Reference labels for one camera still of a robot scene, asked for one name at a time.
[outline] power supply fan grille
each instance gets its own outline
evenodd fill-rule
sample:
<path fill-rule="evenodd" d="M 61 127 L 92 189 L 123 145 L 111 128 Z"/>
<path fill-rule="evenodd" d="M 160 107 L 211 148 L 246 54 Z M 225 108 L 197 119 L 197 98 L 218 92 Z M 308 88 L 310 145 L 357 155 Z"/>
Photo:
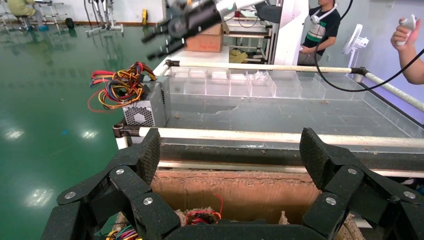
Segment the power supply fan grille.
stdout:
<path fill-rule="evenodd" d="M 153 127 L 155 125 L 152 112 L 147 107 L 129 107 L 125 111 L 125 115 L 128 125 L 142 127 Z"/>

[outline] green epoxy floor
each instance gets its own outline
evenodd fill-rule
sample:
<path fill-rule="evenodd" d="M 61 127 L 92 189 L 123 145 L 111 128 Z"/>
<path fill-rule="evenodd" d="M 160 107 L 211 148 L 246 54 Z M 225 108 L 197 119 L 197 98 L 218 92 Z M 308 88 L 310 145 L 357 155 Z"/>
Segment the green epoxy floor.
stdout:
<path fill-rule="evenodd" d="M 102 170 L 118 151 L 112 125 L 123 113 L 87 108 L 97 91 L 89 88 L 91 72 L 135 61 L 154 69 L 161 61 L 146 55 L 162 42 L 143 45 L 138 27 L 126 27 L 124 37 L 89 38 L 85 27 L 73 37 L 50 29 L 0 32 L 1 239 L 40 239 L 57 195 Z"/>

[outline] cardboard box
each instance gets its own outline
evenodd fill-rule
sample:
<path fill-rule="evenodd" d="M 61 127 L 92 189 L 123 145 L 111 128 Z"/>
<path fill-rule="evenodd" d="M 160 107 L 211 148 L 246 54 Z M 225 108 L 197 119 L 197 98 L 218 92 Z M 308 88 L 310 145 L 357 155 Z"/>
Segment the cardboard box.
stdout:
<path fill-rule="evenodd" d="M 220 53 L 223 47 L 222 25 L 216 24 L 187 39 L 186 51 Z"/>

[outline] white fan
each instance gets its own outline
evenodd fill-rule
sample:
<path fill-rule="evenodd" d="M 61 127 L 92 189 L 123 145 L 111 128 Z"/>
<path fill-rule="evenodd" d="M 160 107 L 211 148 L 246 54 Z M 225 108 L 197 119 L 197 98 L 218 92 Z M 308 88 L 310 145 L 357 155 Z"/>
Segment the white fan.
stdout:
<path fill-rule="evenodd" d="M 343 47 L 343 54 L 348 55 L 350 54 L 349 58 L 349 64 L 347 65 L 348 68 L 352 66 L 352 62 L 354 60 L 355 53 L 358 49 L 365 48 L 369 42 L 369 40 L 365 37 L 359 37 L 362 31 L 362 25 L 357 24 L 355 31 L 351 35 L 347 37 L 346 43 Z"/>

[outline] cardboard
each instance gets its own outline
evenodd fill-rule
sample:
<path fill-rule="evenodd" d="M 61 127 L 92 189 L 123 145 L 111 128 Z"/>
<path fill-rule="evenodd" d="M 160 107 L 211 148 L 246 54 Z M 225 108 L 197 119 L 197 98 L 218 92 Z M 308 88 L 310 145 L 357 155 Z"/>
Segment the cardboard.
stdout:
<path fill-rule="evenodd" d="M 222 25 L 210 27 L 186 42 L 186 51 L 220 53 L 223 47 Z"/>
<path fill-rule="evenodd" d="M 300 224 L 320 193 L 308 174 L 260 171 L 158 170 L 151 188 L 174 210 L 218 210 L 214 194 L 220 194 L 223 218 L 269 224 L 277 224 L 282 211 L 291 224 Z"/>

